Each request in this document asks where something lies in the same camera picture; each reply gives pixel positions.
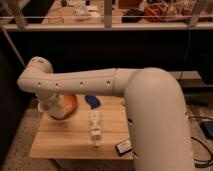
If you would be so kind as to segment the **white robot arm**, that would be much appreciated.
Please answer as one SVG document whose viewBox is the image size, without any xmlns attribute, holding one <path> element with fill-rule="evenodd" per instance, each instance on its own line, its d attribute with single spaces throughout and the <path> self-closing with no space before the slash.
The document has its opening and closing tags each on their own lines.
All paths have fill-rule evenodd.
<svg viewBox="0 0 213 171">
<path fill-rule="evenodd" d="M 52 115 L 60 93 L 119 96 L 125 110 L 135 171 L 195 171 L 186 102 L 175 77 L 160 68 L 112 68 L 55 73 L 33 57 L 17 80 Z"/>
</svg>

